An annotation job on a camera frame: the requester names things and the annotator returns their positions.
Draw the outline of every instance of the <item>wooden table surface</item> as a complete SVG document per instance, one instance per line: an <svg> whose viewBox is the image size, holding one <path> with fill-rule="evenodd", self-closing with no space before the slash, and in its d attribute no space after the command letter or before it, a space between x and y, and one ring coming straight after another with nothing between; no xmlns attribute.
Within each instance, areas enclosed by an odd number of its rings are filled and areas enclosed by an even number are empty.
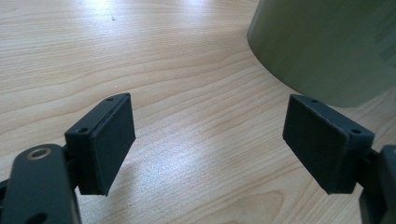
<svg viewBox="0 0 396 224"><path fill-rule="evenodd" d="M252 54L258 0L1 1L0 179L14 158L130 92L137 139L84 223L360 223L281 134L293 90ZM396 90L336 108L396 144Z"/></svg>

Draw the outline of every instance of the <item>black plastic arm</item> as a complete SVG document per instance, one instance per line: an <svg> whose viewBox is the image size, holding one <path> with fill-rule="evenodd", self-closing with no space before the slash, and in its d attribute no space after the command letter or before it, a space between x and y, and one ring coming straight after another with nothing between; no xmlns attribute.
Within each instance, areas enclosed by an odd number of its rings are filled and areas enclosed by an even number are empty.
<svg viewBox="0 0 396 224"><path fill-rule="evenodd" d="M66 145L31 147L0 183L0 222L80 223L75 188L107 195L135 140L131 95L111 96L73 125Z"/></svg>
<svg viewBox="0 0 396 224"><path fill-rule="evenodd" d="M360 198L363 223L396 223L396 146L371 149L374 134L325 104L291 95L283 138L328 193Z"/></svg>

